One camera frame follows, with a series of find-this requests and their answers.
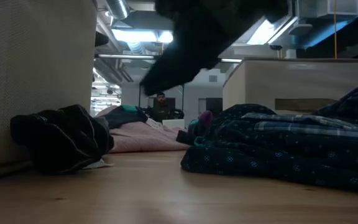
blanket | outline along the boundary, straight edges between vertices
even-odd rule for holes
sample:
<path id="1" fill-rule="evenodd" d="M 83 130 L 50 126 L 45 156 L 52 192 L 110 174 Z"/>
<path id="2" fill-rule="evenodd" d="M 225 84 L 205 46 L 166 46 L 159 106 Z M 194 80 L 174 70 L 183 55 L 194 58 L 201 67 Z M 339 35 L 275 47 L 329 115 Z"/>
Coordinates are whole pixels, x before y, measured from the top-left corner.
<path id="1" fill-rule="evenodd" d="M 233 106 L 196 145 L 183 157 L 184 170 L 358 191 L 358 88 L 313 115 Z"/>
<path id="2" fill-rule="evenodd" d="M 186 150 L 189 145 L 176 142 L 179 129 L 163 127 L 155 129 L 143 122 L 123 124 L 111 129 L 114 147 L 110 153 L 117 152 L 152 152 Z"/>

white wall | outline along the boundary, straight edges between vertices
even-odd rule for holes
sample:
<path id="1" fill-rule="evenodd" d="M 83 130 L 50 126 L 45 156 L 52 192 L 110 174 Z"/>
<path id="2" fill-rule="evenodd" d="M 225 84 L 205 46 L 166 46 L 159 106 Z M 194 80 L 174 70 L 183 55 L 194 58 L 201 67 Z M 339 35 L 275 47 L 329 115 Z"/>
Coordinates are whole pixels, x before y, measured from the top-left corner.
<path id="1" fill-rule="evenodd" d="M 27 158 L 10 137 L 13 116 L 89 108 L 95 28 L 90 0 L 0 1 L 0 166 Z"/>

fluorescent light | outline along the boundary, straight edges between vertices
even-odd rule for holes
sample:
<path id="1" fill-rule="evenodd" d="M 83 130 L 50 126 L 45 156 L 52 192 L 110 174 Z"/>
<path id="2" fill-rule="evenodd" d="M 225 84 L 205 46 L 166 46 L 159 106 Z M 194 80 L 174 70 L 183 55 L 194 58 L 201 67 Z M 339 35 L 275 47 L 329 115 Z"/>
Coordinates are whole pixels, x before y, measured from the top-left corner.
<path id="1" fill-rule="evenodd" d="M 267 19 L 258 27 L 252 37 L 249 39 L 247 44 L 262 45 L 272 38 L 274 35 L 274 25 L 271 24 Z"/>
<path id="2" fill-rule="evenodd" d="M 150 30 L 112 30 L 117 40 L 125 42 L 155 42 L 157 36 Z"/>
<path id="3" fill-rule="evenodd" d="M 121 58 L 121 59 L 144 59 L 153 60 L 153 55 L 121 55 L 121 54 L 99 54 L 99 58 Z"/>
<path id="4" fill-rule="evenodd" d="M 267 43 L 272 44 L 279 38 L 283 33 L 289 29 L 296 21 L 298 20 L 298 17 L 295 16 L 290 22 L 288 22 L 285 27 L 283 27 L 280 31 L 278 31 Z"/>
<path id="5" fill-rule="evenodd" d="M 241 63 L 241 59 L 235 59 L 235 58 L 222 58 L 221 62 L 225 63 Z"/>
<path id="6" fill-rule="evenodd" d="M 161 33 L 161 36 L 158 38 L 159 42 L 170 43 L 173 41 L 173 36 L 170 31 L 164 31 Z"/>

security camera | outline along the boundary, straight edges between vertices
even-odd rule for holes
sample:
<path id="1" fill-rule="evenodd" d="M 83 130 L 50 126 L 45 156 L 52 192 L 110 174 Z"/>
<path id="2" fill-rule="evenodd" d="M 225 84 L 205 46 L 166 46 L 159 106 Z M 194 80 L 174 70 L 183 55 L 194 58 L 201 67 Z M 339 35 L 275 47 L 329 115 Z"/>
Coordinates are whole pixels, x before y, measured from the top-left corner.
<path id="1" fill-rule="evenodd" d="M 112 88 L 111 87 L 107 88 L 107 94 L 112 95 Z"/>

ceiling light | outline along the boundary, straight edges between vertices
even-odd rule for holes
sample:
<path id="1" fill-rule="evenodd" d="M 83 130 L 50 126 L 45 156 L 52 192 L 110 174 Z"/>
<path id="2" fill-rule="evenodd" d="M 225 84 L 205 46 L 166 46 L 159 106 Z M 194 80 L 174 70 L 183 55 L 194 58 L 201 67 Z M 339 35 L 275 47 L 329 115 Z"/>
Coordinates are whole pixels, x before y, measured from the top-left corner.
<path id="1" fill-rule="evenodd" d="M 125 42 L 155 42 L 157 36 L 150 30 L 112 30 L 117 40 Z"/>
<path id="2" fill-rule="evenodd" d="M 262 45 L 266 44 L 274 35 L 274 25 L 267 19 L 258 27 L 247 44 Z"/>
<path id="3" fill-rule="evenodd" d="M 298 17 L 294 17 L 293 19 L 291 19 L 290 22 L 288 22 L 285 27 L 283 27 L 280 31 L 278 31 L 267 43 L 268 44 L 272 44 L 273 42 L 275 42 L 281 35 L 283 35 L 283 33 L 288 30 L 296 21 L 298 20 Z"/>
<path id="4" fill-rule="evenodd" d="M 160 37 L 158 38 L 159 42 L 163 42 L 163 43 L 170 43 L 173 41 L 173 36 L 172 33 L 170 31 L 164 31 L 162 32 L 162 34 L 160 35 Z"/>

